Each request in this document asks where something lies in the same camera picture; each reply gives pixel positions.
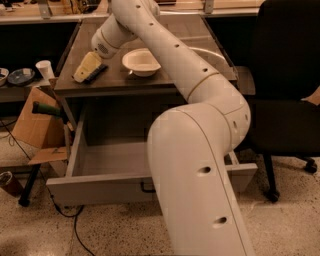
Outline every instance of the cup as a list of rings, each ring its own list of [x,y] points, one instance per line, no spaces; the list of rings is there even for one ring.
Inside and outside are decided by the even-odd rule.
[[[44,80],[49,81],[49,79],[54,78],[51,62],[49,60],[41,60],[37,62],[36,67],[40,71]]]
[[[0,187],[12,196],[19,196],[23,191],[21,183],[11,172],[3,172],[0,174]]]

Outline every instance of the floor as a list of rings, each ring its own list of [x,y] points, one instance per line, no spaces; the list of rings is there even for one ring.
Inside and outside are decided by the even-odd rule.
[[[21,145],[28,154],[34,152],[28,145]],[[19,161],[17,165],[24,165],[28,161],[3,128],[0,150],[11,164]],[[262,194],[267,180],[261,156],[246,151],[239,159],[256,162],[259,167],[247,189],[237,194],[256,254],[320,255],[320,174],[305,173],[301,160],[275,157],[281,197],[273,204]],[[8,164],[3,161],[0,166]],[[28,168],[2,167],[0,170],[11,170],[25,185]],[[28,207],[18,204],[19,197],[0,189],[1,256],[173,254],[158,202],[86,205],[77,217],[75,233],[75,217],[58,213],[46,188],[45,180],[55,173],[49,166],[43,166],[41,173],[31,191]],[[65,215],[74,215],[79,208],[62,207],[61,210]],[[76,234],[93,254],[84,249]]]

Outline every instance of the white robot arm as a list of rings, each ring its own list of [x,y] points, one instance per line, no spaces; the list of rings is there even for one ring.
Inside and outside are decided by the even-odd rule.
[[[148,136],[150,170],[175,254],[255,255],[224,163],[249,129],[247,102],[157,21],[153,0],[113,0],[112,12],[92,38],[93,49],[112,58],[138,36],[189,103],[158,117]]]

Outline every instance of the chair wheel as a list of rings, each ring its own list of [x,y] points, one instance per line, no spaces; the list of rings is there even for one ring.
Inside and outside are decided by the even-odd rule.
[[[304,170],[308,173],[316,173],[317,172],[317,164],[314,161],[307,162],[306,166],[304,167]]]
[[[278,190],[269,190],[265,193],[266,198],[268,198],[272,203],[279,200],[280,192]]]

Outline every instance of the black cable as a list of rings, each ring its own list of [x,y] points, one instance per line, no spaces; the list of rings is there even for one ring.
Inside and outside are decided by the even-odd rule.
[[[16,138],[12,135],[12,133],[11,133],[11,131],[8,129],[7,125],[4,124],[1,119],[0,119],[0,122],[1,122],[2,125],[3,125],[2,127],[4,127],[4,128],[7,130],[7,132],[9,133],[9,135],[10,135],[10,136],[13,138],[13,140],[17,143],[17,145],[18,145],[19,148],[23,151],[23,153],[26,155],[26,157],[27,157],[29,160],[31,160],[31,157],[27,154],[27,152],[22,148],[22,146],[19,144],[19,142],[16,140]],[[84,205],[81,205],[80,208],[79,208],[79,210],[78,210],[78,212],[76,212],[74,215],[66,215],[65,213],[63,213],[62,210],[61,210],[61,208],[59,207],[59,205],[57,205],[56,202],[54,201],[53,195],[52,195],[50,189],[49,189],[49,188],[47,187],[47,185],[46,185],[46,179],[45,179],[45,177],[44,177],[41,169],[39,169],[39,172],[40,172],[40,174],[41,174],[41,177],[42,177],[43,181],[45,182],[46,189],[47,189],[48,192],[49,192],[50,199],[51,199],[51,201],[52,201],[55,209],[57,210],[57,212],[58,212],[59,214],[61,214],[62,216],[66,217],[66,218],[74,218],[73,229],[74,229],[74,232],[75,232],[75,234],[76,234],[76,237],[77,237],[79,243],[81,244],[81,246],[82,246],[88,253],[90,253],[92,256],[95,256],[95,255],[93,254],[93,252],[91,252],[91,251],[88,249],[88,247],[86,247],[86,246],[83,244],[83,242],[81,241],[81,239],[80,239],[80,237],[79,237],[79,235],[78,235],[78,232],[77,232],[77,221],[78,221],[78,217],[79,217],[80,213],[83,211]]]
[[[75,216],[75,218],[74,218],[74,222],[73,222],[74,233],[76,234],[76,237],[77,237],[79,243],[81,244],[81,246],[82,246],[88,253],[90,253],[90,255],[95,256],[95,255],[93,254],[93,252],[91,252],[91,251],[88,249],[88,247],[86,247],[86,246],[82,243],[82,241],[81,241],[81,239],[80,239],[80,237],[79,237],[79,235],[78,235],[78,232],[77,232],[78,217],[79,217],[79,215]]]
[[[3,127],[6,127],[6,126],[9,126],[9,125],[12,125],[12,124],[14,124],[15,122],[17,122],[17,120],[14,120],[14,121],[12,121],[12,122],[10,122],[10,123],[8,123],[8,124],[3,124],[3,122],[2,122],[2,125],[0,125],[0,128],[3,128]]]
[[[30,156],[27,154],[27,152],[21,147],[21,145],[19,144],[19,142],[16,140],[16,138],[12,135],[11,131],[8,129],[7,125],[5,125],[3,123],[3,121],[0,119],[0,122],[2,123],[3,127],[7,130],[7,132],[11,135],[11,137],[13,138],[13,140],[17,143],[17,145],[19,146],[19,148],[22,150],[22,152],[26,155],[26,157],[31,160]]]

